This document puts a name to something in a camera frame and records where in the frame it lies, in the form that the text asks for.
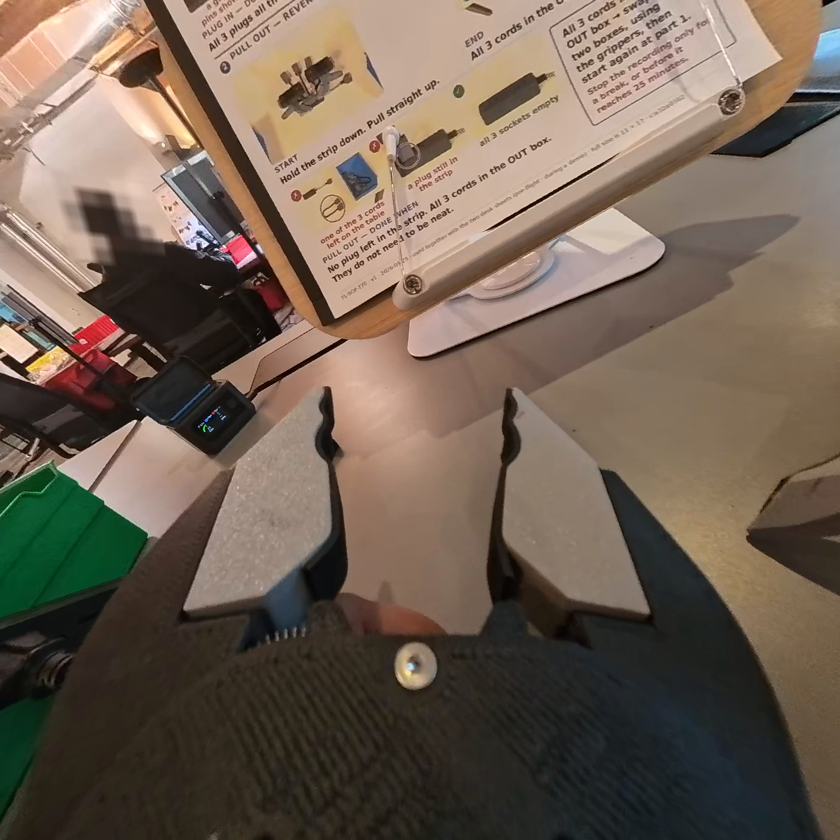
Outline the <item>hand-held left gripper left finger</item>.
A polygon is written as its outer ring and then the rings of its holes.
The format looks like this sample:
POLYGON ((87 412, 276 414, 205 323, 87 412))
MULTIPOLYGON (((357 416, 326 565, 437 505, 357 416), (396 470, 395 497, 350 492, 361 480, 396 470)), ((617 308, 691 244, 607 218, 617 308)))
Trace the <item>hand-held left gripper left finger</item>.
POLYGON ((321 387, 234 467, 183 610, 307 621, 347 576, 332 390, 321 387))

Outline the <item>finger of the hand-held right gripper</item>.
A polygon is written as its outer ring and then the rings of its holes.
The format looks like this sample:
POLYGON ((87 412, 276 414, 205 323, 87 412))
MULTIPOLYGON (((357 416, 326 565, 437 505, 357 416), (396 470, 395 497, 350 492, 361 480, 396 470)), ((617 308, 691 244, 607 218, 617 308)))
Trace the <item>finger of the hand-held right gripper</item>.
POLYGON ((789 476, 774 489, 747 541, 788 570, 839 594, 839 459, 789 476))

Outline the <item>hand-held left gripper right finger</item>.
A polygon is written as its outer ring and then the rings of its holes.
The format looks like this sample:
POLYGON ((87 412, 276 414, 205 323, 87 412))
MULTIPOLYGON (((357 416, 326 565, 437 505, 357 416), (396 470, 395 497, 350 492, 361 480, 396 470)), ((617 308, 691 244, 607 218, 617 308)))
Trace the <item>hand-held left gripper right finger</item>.
POLYGON ((644 623, 652 612, 602 470, 518 388, 505 394, 487 582, 555 636, 577 616, 644 623))

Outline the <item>green plastic bin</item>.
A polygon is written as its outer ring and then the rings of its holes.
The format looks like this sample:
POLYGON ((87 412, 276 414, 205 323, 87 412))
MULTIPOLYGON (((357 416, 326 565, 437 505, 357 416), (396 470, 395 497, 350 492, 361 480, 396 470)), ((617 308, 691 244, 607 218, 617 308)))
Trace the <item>green plastic bin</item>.
POLYGON ((2 488, 2 813, 34 758, 52 697, 148 539, 53 464, 2 488))

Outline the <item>black battery charger case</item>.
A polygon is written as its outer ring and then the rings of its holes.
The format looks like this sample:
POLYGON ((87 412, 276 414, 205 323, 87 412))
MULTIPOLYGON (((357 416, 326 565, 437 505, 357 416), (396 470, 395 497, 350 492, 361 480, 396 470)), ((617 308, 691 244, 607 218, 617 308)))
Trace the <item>black battery charger case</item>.
POLYGON ((144 380, 131 403, 144 417, 210 456, 220 454, 257 415, 245 394, 186 357, 170 360, 144 380))

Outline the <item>white board stand base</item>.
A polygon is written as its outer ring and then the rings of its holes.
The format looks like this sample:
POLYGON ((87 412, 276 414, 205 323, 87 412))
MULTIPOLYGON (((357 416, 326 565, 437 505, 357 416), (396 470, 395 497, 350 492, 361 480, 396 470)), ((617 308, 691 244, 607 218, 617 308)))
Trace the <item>white board stand base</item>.
POLYGON ((414 317, 407 351, 425 359, 636 277, 665 256, 660 239, 615 208, 414 317))

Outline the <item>white notice board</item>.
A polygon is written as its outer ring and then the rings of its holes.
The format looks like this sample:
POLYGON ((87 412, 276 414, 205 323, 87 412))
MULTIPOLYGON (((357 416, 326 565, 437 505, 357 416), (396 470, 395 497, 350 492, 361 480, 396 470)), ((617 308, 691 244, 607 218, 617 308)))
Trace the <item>white notice board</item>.
POLYGON ((192 198, 176 183, 175 171, 163 173, 161 179, 163 186, 155 188, 154 194, 171 222, 176 239, 193 250, 220 247, 222 242, 197 212, 192 198))

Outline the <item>black square pad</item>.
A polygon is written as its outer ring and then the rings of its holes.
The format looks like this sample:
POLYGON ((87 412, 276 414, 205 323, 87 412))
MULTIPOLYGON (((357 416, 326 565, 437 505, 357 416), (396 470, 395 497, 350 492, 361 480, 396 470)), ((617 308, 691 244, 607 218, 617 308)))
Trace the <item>black square pad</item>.
POLYGON ((839 91, 797 91, 777 112, 713 153, 752 159, 766 157, 839 114, 839 91))

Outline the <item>wooden instruction sheet board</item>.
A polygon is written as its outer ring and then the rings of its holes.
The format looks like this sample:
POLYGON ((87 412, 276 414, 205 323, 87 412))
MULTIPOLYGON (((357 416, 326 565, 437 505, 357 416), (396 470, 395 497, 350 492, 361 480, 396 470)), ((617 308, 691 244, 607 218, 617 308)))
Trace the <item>wooden instruction sheet board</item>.
POLYGON ((372 338, 757 126, 822 2, 145 2, 293 306, 372 338))

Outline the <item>black floor lamp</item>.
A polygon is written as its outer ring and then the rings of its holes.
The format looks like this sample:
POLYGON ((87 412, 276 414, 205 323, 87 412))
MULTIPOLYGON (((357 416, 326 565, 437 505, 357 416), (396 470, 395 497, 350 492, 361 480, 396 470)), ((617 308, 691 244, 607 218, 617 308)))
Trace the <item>black floor lamp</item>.
POLYGON ((158 46, 149 48, 127 61, 119 70, 117 79, 127 89, 148 88, 156 91, 164 100, 167 107, 174 113, 183 128, 190 134, 193 146, 202 148, 197 132, 190 123, 182 107, 168 92, 161 80, 164 73, 161 50, 158 46))

